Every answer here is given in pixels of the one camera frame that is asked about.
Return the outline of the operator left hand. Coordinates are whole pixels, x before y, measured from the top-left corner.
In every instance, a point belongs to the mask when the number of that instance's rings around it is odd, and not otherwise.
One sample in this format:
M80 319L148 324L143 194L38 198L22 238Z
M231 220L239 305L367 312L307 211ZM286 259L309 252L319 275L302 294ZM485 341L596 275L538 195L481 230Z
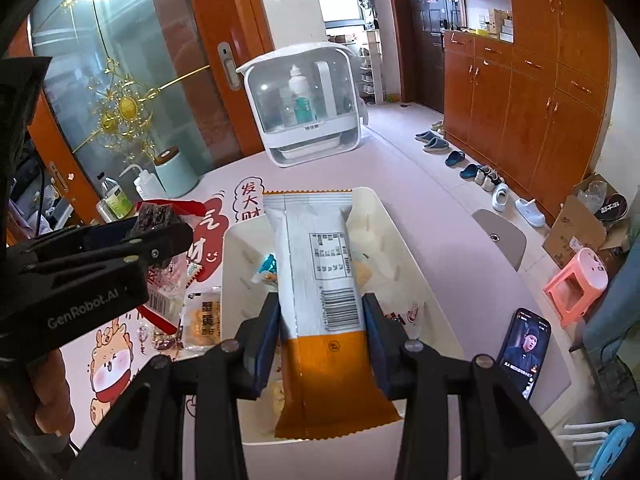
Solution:
M75 426L75 413L61 351L56 349L32 365L29 377L39 402L35 411L38 427L45 434L68 436Z

